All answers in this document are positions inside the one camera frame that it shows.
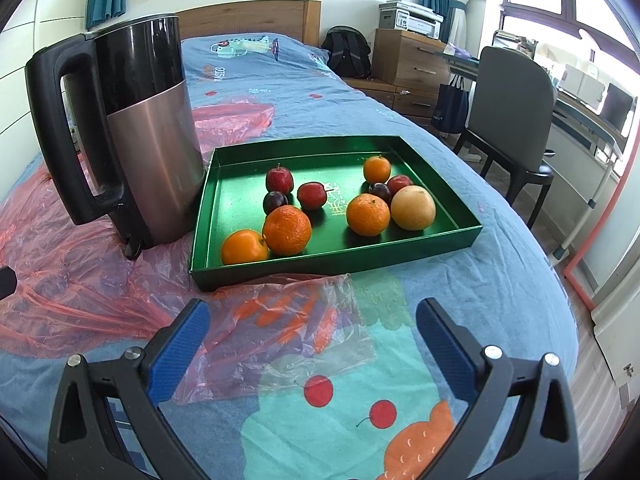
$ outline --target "pink plastic bag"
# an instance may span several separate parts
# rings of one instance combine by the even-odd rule
[[[225,116],[216,107],[197,112],[214,121],[198,131],[203,152],[261,134],[273,116],[273,107],[265,105],[217,106],[233,106],[236,115]],[[216,129],[215,121],[223,126]],[[372,357],[347,278],[279,278],[205,295],[189,276],[192,239],[188,234],[127,260],[109,218],[73,225],[41,165],[0,207],[0,266],[12,267],[18,277],[16,293],[0,301],[0,348],[57,358],[124,338],[148,340],[198,297],[212,308],[212,330],[176,392],[179,402],[254,392],[260,371],[283,354],[308,357],[353,344],[356,351],[348,355],[361,357],[335,361],[334,373]],[[264,324],[270,314],[259,311],[276,304],[280,316]],[[242,314],[247,305],[255,316]],[[287,329],[287,323],[293,325]],[[274,387],[292,381],[284,377]]]

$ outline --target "black backpack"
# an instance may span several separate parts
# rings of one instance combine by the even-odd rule
[[[340,77],[367,78],[371,74],[371,49],[355,28],[330,28],[322,48],[331,53],[327,65]]]

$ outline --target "dark blue bag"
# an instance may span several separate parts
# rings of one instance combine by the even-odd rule
[[[448,85],[440,85],[438,103],[431,124],[440,132],[459,134],[465,129],[469,114],[469,92],[463,87],[462,76],[455,76]]]

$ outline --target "rose gold metal surface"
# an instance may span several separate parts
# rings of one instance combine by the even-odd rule
[[[122,169],[155,244],[195,227],[204,168],[186,82],[108,116]]]

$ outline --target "floor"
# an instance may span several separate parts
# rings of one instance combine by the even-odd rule
[[[469,164],[480,173],[482,162]],[[494,166],[487,174],[487,182],[502,195],[509,185],[505,176]],[[519,196],[513,208],[523,220],[528,220],[533,204],[526,197]],[[539,216],[532,233],[545,253],[555,249],[560,240],[556,240],[552,232],[557,229],[548,228],[549,219]],[[567,291],[571,308],[578,325],[578,364],[575,369],[574,380],[571,384],[572,400],[578,423],[578,437],[580,439],[581,472],[590,471],[609,449],[626,416],[626,410],[620,408],[620,396],[604,356],[593,336],[593,321],[584,303],[572,289],[571,285],[558,270],[564,288]]]

